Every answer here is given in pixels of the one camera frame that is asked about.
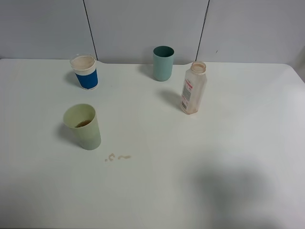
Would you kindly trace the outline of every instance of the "wall seam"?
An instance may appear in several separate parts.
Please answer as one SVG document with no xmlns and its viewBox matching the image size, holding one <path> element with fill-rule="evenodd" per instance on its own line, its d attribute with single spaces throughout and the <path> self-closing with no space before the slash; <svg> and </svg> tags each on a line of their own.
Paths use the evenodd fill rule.
<svg viewBox="0 0 305 229">
<path fill-rule="evenodd" d="M 96 48 L 95 48 L 95 44 L 94 44 L 94 39 L 93 39 L 93 36 L 92 36 L 92 30 L 91 30 L 91 26 L 90 26 L 90 22 L 89 22 L 89 17 L 88 17 L 88 13 L 87 13 L 87 8 L 86 8 L 85 0 L 82 0 L 82 2 L 84 4 L 86 16 L 87 16 L 87 21 L 88 21 L 90 35 L 91 35 L 91 39 L 92 39 L 92 43 L 93 43 L 93 47 L 94 47 L 95 57 L 96 57 L 96 60 L 99 60 L 98 57 L 97 57 Z"/>
<path fill-rule="evenodd" d="M 205 11 L 204 21 L 203 21 L 203 25 L 202 25 L 202 30 L 201 30 L 201 35 L 200 35 L 200 39 L 199 39 L 198 50 L 197 50 L 195 61 L 197 61 L 197 57 L 198 57 L 198 53 L 199 53 L 199 48 L 200 48 L 200 44 L 201 44 L 201 39 L 202 39 L 202 34 L 203 34 L 203 30 L 204 30 L 204 25 L 205 25 L 205 21 L 206 21 L 206 16 L 207 16 L 208 10 L 209 10 L 209 5 L 210 5 L 210 0 L 208 1 L 208 5 L 207 5 L 206 11 Z"/>
</svg>

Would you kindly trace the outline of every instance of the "teal plastic cup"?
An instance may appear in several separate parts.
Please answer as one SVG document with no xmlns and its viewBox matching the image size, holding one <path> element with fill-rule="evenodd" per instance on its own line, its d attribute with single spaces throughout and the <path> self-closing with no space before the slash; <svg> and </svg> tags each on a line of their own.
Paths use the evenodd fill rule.
<svg viewBox="0 0 305 229">
<path fill-rule="evenodd" d="M 89 104 L 70 107 L 63 115 L 63 123 L 74 133 L 82 148 L 93 150 L 101 144 L 96 112 Z"/>
<path fill-rule="evenodd" d="M 159 46 L 153 50 L 153 76 L 158 81 L 167 81 L 172 75 L 174 50 Z"/>
</svg>

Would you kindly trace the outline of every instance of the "brown liquid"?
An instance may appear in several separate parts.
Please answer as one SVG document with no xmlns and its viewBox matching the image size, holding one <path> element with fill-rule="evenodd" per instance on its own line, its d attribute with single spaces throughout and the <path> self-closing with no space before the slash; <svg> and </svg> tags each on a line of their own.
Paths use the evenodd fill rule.
<svg viewBox="0 0 305 229">
<path fill-rule="evenodd" d="M 88 125 L 90 122 L 91 122 L 91 120 L 82 121 L 82 122 L 78 123 L 77 126 L 76 126 L 75 128 L 79 128 L 79 127 L 86 126 L 86 125 Z"/>
<path fill-rule="evenodd" d="M 113 153 L 110 154 L 110 155 L 108 156 L 108 159 L 109 159 L 110 161 L 113 161 L 112 157 L 115 157 L 115 155 L 114 155 Z"/>
</svg>

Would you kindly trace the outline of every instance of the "white tabletop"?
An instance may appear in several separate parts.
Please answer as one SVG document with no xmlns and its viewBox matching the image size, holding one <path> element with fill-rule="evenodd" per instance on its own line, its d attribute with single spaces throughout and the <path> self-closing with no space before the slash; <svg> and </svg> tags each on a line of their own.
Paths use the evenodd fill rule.
<svg viewBox="0 0 305 229">
<path fill-rule="evenodd" d="M 68 60 L 0 60 L 0 227 L 305 228 L 304 83 L 285 64 L 206 65 L 186 115 L 190 64 L 157 82 L 150 65 L 98 62 L 86 91 Z M 62 124 L 79 103 L 97 110 L 93 151 Z"/>
</svg>

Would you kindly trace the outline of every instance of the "plastic cup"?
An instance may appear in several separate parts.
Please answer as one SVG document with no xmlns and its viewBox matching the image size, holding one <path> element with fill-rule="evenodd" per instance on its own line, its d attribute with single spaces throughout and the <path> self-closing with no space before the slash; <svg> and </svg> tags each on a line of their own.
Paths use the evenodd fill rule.
<svg viewBox="0 0 305 229">
<path fill-rule="evenodd" d="M 101 144 L 96 112 L 91 105 L 77 104 L 70 107 L 63 115 L 63 123 L 74 133 L 82 148 L 93 150 Z"/>
<path fill-rule="evenodd" d="M 99 81 L 93 56 L 77 54 L 71 58 L 70 64 L 83 89 L 91 90 L 98 86 Z"/>
<path fill-rule="evenodd" d="M 158 81 L 166 81 L 172 75 L 174 50 L 159 46 L 153 50 L 153 76 Z"/>
</svg>

